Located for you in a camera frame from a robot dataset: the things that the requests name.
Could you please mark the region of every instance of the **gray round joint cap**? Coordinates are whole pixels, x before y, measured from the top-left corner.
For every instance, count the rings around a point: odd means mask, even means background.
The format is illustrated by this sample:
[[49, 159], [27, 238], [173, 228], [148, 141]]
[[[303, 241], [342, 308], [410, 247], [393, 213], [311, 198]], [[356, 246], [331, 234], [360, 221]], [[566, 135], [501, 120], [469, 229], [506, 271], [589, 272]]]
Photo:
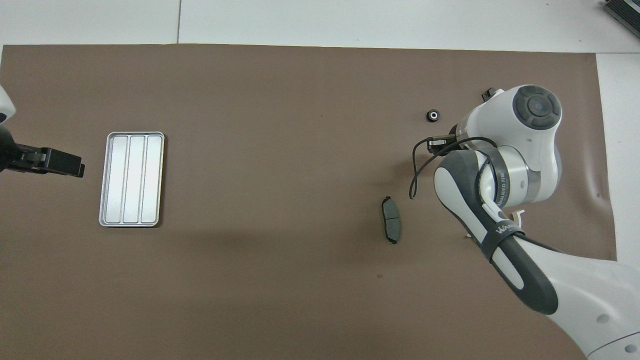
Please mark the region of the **gray round joint cap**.
[[562, 107], [549, 90], [537, 86], [521, 87], [513, 97], [513, 113], [521, 123], [535, 130], [546, 130], [560, 121]]

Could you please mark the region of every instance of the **metal tray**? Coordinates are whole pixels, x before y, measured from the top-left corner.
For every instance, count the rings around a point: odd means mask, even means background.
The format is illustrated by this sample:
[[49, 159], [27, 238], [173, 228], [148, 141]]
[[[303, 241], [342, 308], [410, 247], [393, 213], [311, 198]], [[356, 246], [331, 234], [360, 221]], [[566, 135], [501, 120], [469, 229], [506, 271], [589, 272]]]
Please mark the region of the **metal tray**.
[[107, 136], [99, 222], [108, 227], [150, 227], [160, 217], [164, 134]]

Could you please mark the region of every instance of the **velcro strap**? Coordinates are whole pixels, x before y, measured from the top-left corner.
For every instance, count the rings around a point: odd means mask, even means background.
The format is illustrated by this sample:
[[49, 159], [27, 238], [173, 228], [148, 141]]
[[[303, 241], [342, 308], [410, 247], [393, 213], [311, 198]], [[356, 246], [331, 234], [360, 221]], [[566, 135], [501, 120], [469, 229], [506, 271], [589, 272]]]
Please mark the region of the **velcro strap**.
[[495, 249], [498, 248], [500, 243], [509, 235], [513, 235], [514, 233], [520, 233], [524, 235], [524, 231], [518, 227], [518, 224], [514, 223], [511, 220], [503, 220], [501, 222], [496, 223], [486, 232], [486, 236], [484, 240], [480, 244], [480, 250], [486, 257], [487, 260], [491, 261], [491, 257], [495, 252]]

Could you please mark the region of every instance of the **silver tray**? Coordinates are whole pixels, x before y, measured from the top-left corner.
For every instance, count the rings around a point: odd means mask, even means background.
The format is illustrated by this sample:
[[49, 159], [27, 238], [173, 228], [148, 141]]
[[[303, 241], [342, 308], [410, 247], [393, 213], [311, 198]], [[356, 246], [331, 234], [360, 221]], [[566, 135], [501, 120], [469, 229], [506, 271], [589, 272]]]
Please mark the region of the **silver tray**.
[[109, 227], [149, 227], [160, 218], [164, 134], [107, 136], [99, 222]]

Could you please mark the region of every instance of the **brown mat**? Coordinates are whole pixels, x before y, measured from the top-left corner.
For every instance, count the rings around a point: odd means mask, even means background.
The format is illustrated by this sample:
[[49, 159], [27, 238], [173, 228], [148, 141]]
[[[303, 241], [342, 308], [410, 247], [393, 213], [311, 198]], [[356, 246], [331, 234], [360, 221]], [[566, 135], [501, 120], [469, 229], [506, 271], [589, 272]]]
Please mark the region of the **brown mat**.
[[[524, 229], [613, 259], [593, 54], [5, 46], [0, 83], [17, 142], [86, 163], [0, 174], [4, 359], [582, 359], [464, 239], [435, 166], [407, 191], [415, 142], [490, 86], [541, 85], [563, 104], [564, 171]], [[167, 137], [156, 228], [98, 224], [112, 131]]]

